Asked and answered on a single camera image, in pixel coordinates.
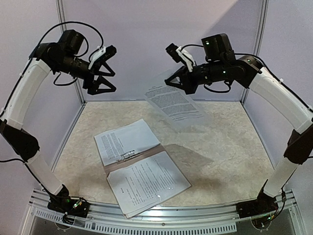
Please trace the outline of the white agreement sheet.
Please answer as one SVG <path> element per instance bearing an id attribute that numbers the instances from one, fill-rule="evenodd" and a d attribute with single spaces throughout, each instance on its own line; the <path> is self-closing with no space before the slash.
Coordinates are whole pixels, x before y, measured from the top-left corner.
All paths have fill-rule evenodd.
<path id="1" fill-rule="evenodd" d="M 160 144 L 143 119 L 100 133 L 94 139 L 103 164 L 113 163 L 126 152 L 134 150 L 135 153 L 140 153 Z"/>
<path id="2" fill-rule="evenodd" d="M 172 74 L 171 70 L 167 70 L 148 78 L 142 88 L 146 101 L 178 130 L 205 124 L 208 115 L 203 108 L 182 90 L 165 84 L 165 79 Z"/>

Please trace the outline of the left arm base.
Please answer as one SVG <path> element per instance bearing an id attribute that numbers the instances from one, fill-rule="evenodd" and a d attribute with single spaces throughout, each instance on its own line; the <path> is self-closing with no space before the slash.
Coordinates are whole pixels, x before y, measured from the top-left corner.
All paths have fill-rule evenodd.
<path id="1" fill-rule="evenodd" d="M 84 197 L 70 197 L 65 185 L 62 185 L 61 190 L 57 194 L 49 191 L 47 193 L 49 195 L 48 209 L 63 214 L 87 218 L 90 203 Z"/>

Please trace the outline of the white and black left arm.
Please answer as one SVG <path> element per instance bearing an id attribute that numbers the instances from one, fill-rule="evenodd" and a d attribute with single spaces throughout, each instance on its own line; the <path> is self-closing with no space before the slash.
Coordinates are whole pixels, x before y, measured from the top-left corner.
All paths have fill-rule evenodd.
<path id="1" fill-rule="evenodd" d="M 35 117 L 34 101 L 45 79 L 56 73 L 68 74 L 83 81 L 90 95 L 113 93 L 116 87 L 107 80 L 115 72 L 107 61 L 116 55 L 115 46 L 99 46 L 87 61 L 79 56 L 85 37 L 75 30 L 66 30 L 57 42 L 39 42 L 31 52 L 20 79 L 0 117 L 0 133 L 19 155 L 42 187 L 54 197 L 61 212 L 69 212 L 73 203 L 66 186 L 51 171 L 40 151 L 36 137 L 26 130 Z"/>

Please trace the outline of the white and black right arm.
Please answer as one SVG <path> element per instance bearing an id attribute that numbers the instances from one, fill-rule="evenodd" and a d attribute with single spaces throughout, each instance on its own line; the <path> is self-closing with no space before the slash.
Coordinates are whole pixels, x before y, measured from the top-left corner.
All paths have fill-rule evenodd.
<path id="1" fill-rule="evenodd" d="M 258 56 L 236 53 L 225 33 L 203 38 L 201 48 L 205 63 L 198 65 L 186 46 L 170 44 L 166 52 L 177 63 L 183 63 L 165 84 L 178 88 L 186 95 L 194 94 L 198 86 L 233 82 L 263 98 L 293 128 L 282 160 L 265 182 L 260 197 L 253 202 L 256 213 L 264 213 L 290 177 L 309 157 L 313 150 L 313 109 L 279 79 Z"/>

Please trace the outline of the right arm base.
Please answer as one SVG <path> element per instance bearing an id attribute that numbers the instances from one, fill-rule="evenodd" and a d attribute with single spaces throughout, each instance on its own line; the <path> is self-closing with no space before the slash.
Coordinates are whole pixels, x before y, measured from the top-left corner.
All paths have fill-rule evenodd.
<path id="1" fill-rule="evenodd" d="M 278 203 L 276 197 L 270 197 L 264 193 L 264 187 L 262 186 L 258 196 L 254 200 L 244 201 L 236 204 L 236 211 L 240 218 L 246 218 L 256 215 L 261 215 L 264 213 L 269 213 L 275 211 L 268 220 L 271 221 L 276 218 L 284 209 L 285 202 L 287 200 L 286 193 L 283 188 L 280 189 L 283 205 L 279 211 Z"/>

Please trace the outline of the metal folder clip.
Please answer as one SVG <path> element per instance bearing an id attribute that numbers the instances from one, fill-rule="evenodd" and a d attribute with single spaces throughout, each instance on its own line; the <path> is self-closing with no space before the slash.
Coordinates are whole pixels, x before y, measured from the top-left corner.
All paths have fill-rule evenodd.
<path id="1" fill-rule="evenodd" d="M 133 158 L 134 156 L 135 156 L 134 150 L 126 152 L 120 156 L 121 158 L 119 160 L 117 160 L 117 162 L 125 162 L 125 161 Z"/>

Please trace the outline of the aluminium front rail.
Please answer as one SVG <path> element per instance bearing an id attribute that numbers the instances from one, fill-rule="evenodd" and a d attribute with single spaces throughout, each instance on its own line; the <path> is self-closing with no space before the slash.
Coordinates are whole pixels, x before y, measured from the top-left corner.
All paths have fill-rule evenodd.
<path id="1" fill-rule="evenodd" d="M 117 204 L 91 202 L 87 218 L 68 217 L 47 209 L 48 195 L 34 190 L 23 235 L 304 235 L 296 200 L 286 192 L 284 210 L 269 225 L 254 228 L 251 218 L 240 218 L 236 204 L 194 207 L 156 206 L 126 219 Z"/>

